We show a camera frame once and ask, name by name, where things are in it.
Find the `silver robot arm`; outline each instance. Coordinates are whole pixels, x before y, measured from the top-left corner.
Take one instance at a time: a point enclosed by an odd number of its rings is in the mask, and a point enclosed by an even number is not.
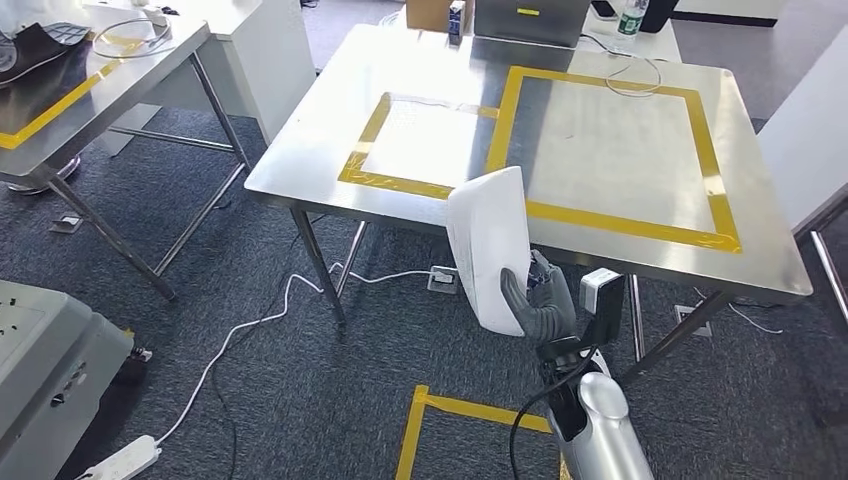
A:
[[[621,387],[609,376],[600,353],[584,358],[587,350],[596,352],[618,334],[623,278],[608,284],[606,299],[595,290],[595,318],[578,337],[577,315],[562,271],[538,251],[532,255],[526,286],[504,269],[501,292],[525,336],[537,345],[546,387],[541,398],[569,473],[575,480],[653,479]]]

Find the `water bottle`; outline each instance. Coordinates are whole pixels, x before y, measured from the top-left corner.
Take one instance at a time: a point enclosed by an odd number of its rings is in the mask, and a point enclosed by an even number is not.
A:
[[[618,34],[625,39],[634,39],[639,33],[645,11],[648,10],[649,0],[627,0],[624,10],[621,12],[621,21],[618,23]]]

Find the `black glove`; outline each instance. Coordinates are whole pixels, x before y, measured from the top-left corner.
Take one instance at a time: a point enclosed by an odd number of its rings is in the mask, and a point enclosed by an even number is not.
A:
[[[546,343],[576,335],[577,314],[562,270],[530,252],[529,291],[511,270],[501,270],[501,293],[527,338]]]

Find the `extension cord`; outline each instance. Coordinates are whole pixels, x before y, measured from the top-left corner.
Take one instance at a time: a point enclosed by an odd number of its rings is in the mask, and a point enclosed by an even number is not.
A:
[[[153,437],[144,435],[86,470],[77,480],[129,480],[153,465],[161,452]]]

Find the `table top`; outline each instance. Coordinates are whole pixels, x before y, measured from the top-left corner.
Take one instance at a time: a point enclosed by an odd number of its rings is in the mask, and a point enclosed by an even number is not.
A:
[[[157,6],[169,6],[182,17],[206,20],[218,40],[231,40],[233,33],[262,4],[263,0],[168,0]],[[124,10],[138,10],[131,0],[83,0],[84,5],[108,5]]]
[[[762,300],[812,292],[727,70],[357,26],[245,187],[424,230],[469,178],[520,165],[531,241]]]
[[[111,8],[86,11],[93,32],[143,16]],[[202,20],[170,21],[171,36],[159,47],[161,53],[113,60],[95,54],[87,39],[0,89],[0,180],[43,186],[209,37]],[[138,41],[154,36],[149,23],[131,24],[110,32],[98,50],[114,54],[138,48],[141,53],[146,47],[139,48]]]
[[[612,0],[610,4],[621,14],[624,10],[624,0]],[[598,19],[594,9],[590,6],[586,13],[586,21],[583,23],[583,33],[592,35],[605,45],[616,43],[616,32],[618,22],[610,22]],[[594,52],[603,49],[595,45],[587,38],[581,38],[578,48]],[[671,21],[665,22],[665,26],[657,33],[639,32],[636,38],[629,44],[619,45],[622,51],[626,51],[637,57],[657,58],[669,62],[680,62],[680,48],[677,46],[677,36],[674,33],[674,25]]]

